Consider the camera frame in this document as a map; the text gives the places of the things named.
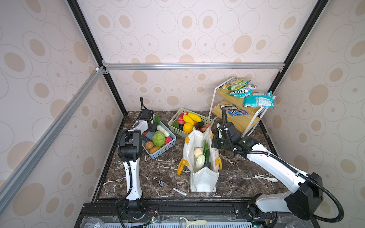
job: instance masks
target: black metal frame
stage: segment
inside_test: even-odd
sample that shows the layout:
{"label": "black metal frame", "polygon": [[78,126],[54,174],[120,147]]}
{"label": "black metal frame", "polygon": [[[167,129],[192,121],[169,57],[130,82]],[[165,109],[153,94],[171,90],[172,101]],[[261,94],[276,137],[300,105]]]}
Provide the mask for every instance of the black metal frame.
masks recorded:
{"label": "black metal frame", "polygon": [[271,84],[268,92],[269,91],[274,92],[275,89],[277,88],[277,86],[279,85],[281,79],[284,77],[286,71],[289,69],[291,63],[293,62],[293,60],[295,58],[295,56],[297,55],[298,51],[302,47],[302,45],[303,45],[304,41],[306,40],[307,36],[311,32],[314,24],[316,23],[318,17],[322,13],[322,11],[325,8],[328,1],[329,0],[318,0],[318,2],[315,5],[313,11],[311,12],[311,14],[308,17],[307,22],[305,23],[303,29],[301,30],[297,40],[295,41],[292,49],[290,50],[287,58],[285,59],[284,68],[276,75],[276,77],[275,77],[273,83]]}
{"label": "black metal frame", "polygon": [[[94,37],[92,36],[92,33],[87,25],[87,22],[82,14],[81,8],[79,4],[77,3],[77,0],[67,0],[67,2],[70,5],[70,8],[80,26],[81,31],[83,32],[87,43],[89,44],[89,47],[91,51],[93,52],[93,55],[97,61],[97,63],[100,66],[104,66],[103,64],[103,57],[97,47],[97,44],[94,40]],[[277,86],[279,85],[281,79],[283,78],[284,74],[290,67],[290,64],[294,60],[295,56],[297,55],[298,51],[300,50],[301,46],[303,45],[305,39],[307,38],[308,34],[312,30],[315,22],[317,21],[319,15],[321,14],[322,10],[326,6],[328,0],[318,0],[316,6],[314,7],[312,13],[310,14],[307,22],[305,23],[302,31],[300,32],[297,40],[295,41],[292,49],[290,50],[287,58],[285,59],[284,63],[285,66],[277,74],[275,77],[272,85],[269,88],[269,91],[275,91]],[[123,120],[121,125],[119,126],[119,130],[123,129],[124,124],[126,122],[127,114],[126,108],[122,102],[122,99],[116,89],[116,86],[110,76],[110,74],[107,72],[107,74],[104,75],[105,80],[108,83],[108,86],[110,87],[113,96],[121,109],[123,113]],[[269,147],[272,151],[272,153],[277,154],[276,150],[273,146],[273,143],[263,125],[263,123],[260,121],[260,127],[262,131],[264,132],[265,138],[267,139],[269,143]],[[78,228],[81,224],[81,221],[84,216],[103,216],[103,215],[115,215],[116,214],[116,208],[115,208],[115,201],[117,199],[99,199],[101,188],[103,187],[103,183],[105,181],[106,175],[108,173],[111,161],[113,159],[114,152],[116,150],[116,139],[113,142],[113,146],[111,148],[111,151],[109,153],[106,165],[104,167],[104,170],[101,174],[101,178],[99,179],[96,193],[94,194],[92,198],[91,203],[84,204],[83,209],[81,210],[77,222],[75,224],[75,228]],[[243,217],[244,215],[241,215],[240,213],[236,213],[236,209],[239,207],[245,206],[248,204],[248,202],[252,199],[252,197],[243,197],[243,198],[219,198],[212,201],[212,198],[145,198],[145,203],[147,208],[156,208],[158,207],[159,214],[160,215],[192,215],[192,214],[200,214],[200,215],[236,215],[236,217],[239,217],[240,219],[247,219],[249,221],[252,221],[252,218],[249,217]]]}

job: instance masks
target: yellow bag handle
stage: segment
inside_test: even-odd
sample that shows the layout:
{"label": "yellow bag handle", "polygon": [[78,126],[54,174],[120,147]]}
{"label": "yellow bag handle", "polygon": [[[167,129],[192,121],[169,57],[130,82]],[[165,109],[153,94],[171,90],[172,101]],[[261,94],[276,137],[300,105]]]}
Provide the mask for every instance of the yellow bag handle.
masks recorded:
{"label": "yellow bag handle", "polygon": [[219,170],[222,169],[222,160],[220,158],[217,158],[215,160],[215,166],[217,166],[219,164]]}
{"label": "yellow bag handle", "polygon": [[182,158],[180,163],[179,163],[179,166],[177,167],[177,174],[178,175],[180,175],[181,172],[183,171],[182,169],[184,168],[184,165],[190,167],[189,162],[187,160],[185,160],[184,158]]}

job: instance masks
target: brown potato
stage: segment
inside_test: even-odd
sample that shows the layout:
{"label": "brown potato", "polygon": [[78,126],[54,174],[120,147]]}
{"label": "brown potato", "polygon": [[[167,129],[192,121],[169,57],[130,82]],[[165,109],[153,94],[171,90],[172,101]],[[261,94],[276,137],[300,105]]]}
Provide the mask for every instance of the brown potato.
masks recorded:
{"label": "brown potato", "polygon": [[150,149],[150,154],[153,154],[153,153],[155,153],[156,151],[158,151],[159,149],[161,149],[161,147],[160,146],[154,146],[154,147],[152,147],[152,149]]}
{"label": "brown potato", "polygon": [[145,148],[146,148],[146,150],[149,150],[149,149],[151,149],[152,147],[154,147],[153,142],[148,141],[148,142],[146,142],[146,143],[145,143]]}

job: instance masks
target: patterned wallpaper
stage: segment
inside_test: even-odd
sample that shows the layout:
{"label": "patterned wallpaper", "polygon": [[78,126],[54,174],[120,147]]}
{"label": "patterned wallpaper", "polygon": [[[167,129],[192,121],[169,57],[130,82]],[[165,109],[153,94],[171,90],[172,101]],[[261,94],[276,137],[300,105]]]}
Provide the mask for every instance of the patterned wallpaper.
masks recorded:
{"label": "patterned wallpaper", "polygon": [[[280,156],[318,173],[344,207],[344,220],[322,228],[365,223],[364,60],[365,1],[332,1],[263,118]],[[325,196],[317,213],[334,217],[337,209]]]}
{"label": "patterned wallpaper", "polygon": [[0,186],[96,63],[62,0],[0,6]]}
{"label": "patterned wallpaper", "polygon": [[106,62],[279,62],[317,0],[79,0]]}
{"label": "patterned wallpaper", "polygon": [[[278,69],[126,70],[110,71],[128,111],[140,110],[139,97],[153,110],[209,110],[214,88],[235,76],[251,79],[266,92]],[[223,101],[216,96],[215,105]]]}
{"label": "patterned wallpaper", "polygon": [[0,228],[74,227],[121,118],[101,77],[0,216]]}

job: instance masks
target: shopping bag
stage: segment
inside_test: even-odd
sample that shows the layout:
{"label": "shopping bag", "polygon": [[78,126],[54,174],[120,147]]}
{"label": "shopping bag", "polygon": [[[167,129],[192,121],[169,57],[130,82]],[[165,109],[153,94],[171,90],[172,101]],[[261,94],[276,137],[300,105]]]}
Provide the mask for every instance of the shopping bag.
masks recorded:
{"label": "shopping bag", "polygon": [[[192,192],[216,192],[215,184],[219,177],[218,170],[222,168],[222,161],[218,149],[212,148],[212,138],[211,127],[208,127],[204,133],[193,130],[185,138],[182,160],[177,172],[180,175],[183,166],[188,167],[190,170],[190,190]],[[204,147],[204,141],[208,142],[210,148],[209,162],[211,165],[210,167],[195,170],[197,158],[194,156],[194,150],[198,147]]]}

